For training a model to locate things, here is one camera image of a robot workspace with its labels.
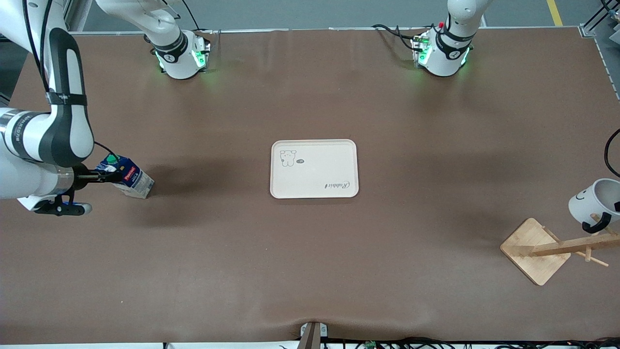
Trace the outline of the wooden cup rack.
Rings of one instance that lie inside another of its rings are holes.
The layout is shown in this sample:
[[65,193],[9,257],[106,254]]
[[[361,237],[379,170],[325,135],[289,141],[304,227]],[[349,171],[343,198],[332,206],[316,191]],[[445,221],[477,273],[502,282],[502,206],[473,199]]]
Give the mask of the wooden cup rack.
[[620,248],[620,233],[607,227],[604,233],[561,240],[534,218],[525,220],[500,246],[503,254],[537,286],[545,285],[573,255],[609,267],[609,263],[592,255],[605,248]]

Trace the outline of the beige plastic tray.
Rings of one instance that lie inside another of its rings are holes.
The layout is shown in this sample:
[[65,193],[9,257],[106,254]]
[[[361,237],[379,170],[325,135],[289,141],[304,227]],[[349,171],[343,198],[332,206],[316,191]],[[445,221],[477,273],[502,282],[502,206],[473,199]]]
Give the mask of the beige plastic tray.
[[350,198],[358,192],[355,142],[327,139],[272,145],[270,194],[275,199]]

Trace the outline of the blue milk carton green cap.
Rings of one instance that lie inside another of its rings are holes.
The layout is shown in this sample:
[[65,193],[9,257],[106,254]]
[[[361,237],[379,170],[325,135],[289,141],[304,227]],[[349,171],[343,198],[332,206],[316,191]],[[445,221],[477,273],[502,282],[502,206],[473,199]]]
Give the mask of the blue milk carton green cap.
[[146,199],[155,181],[129,158],[110,154],[95,168],[105,175],[121,175],[120,183],[112,183],[125,195]]

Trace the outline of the aluminium frame profile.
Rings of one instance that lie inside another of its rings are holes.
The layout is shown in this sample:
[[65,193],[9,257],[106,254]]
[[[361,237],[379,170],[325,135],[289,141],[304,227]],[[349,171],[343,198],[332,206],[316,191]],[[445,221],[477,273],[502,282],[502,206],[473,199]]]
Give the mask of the aluminium frame profile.
[[64,0],[63,17],[69,31],[82,32],[93,0]]
[[612,33],[620,30],[620,0],[596,0],[599,6],[585,23],[578,26],[579,33],[583,38],[593,38],[598,27],[610,27]]

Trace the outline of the white cup black handle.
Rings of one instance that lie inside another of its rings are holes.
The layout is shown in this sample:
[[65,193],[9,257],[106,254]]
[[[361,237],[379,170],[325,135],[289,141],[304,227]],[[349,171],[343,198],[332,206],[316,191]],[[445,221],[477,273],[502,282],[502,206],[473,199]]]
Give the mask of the white cup black handle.
[[617,201],[620,201],[620,181],[602,178],[571,197],[568,208],[582,230],[595,234],[620,221],[620,212],[614,210]]

